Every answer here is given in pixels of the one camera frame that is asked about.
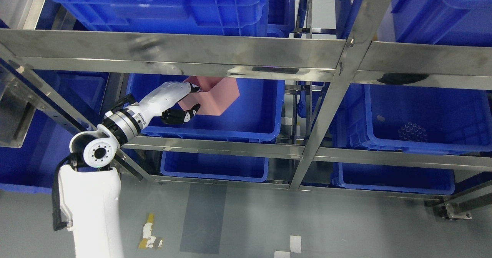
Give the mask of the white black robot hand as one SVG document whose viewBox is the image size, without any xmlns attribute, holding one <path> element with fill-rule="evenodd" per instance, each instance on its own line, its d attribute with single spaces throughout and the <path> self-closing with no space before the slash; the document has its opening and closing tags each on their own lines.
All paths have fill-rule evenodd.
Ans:
<svg viewBox="0 0 492 258">
<path fill-rule="evenodd" d="M 140 102 L 127 107 L 138 116 L 137 123 L 146 128 L 151 120 L 160 117 L 167 125 L 188 123 L 198 112 L 201 105 L 195 104 L 189 110 L 172 109 L 172 107 L 191 93 L 200 91 L 200 87 L 189 82 L 165 82 Z"/>
</svg>

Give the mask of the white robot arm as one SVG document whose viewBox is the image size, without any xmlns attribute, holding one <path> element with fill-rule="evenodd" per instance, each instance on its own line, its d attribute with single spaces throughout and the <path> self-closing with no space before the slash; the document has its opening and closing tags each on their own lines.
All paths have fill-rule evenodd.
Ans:
<svg viewBox="0 0 492 258">
<path fill-rule="evenodd" d="M 116 125 L 79 132 L 55 168 L 52 228 L 72 233 L 77 258 L 123 258 L 119 197 L 121 179 L 110 165 L 121 146 Z"/>
</svg>

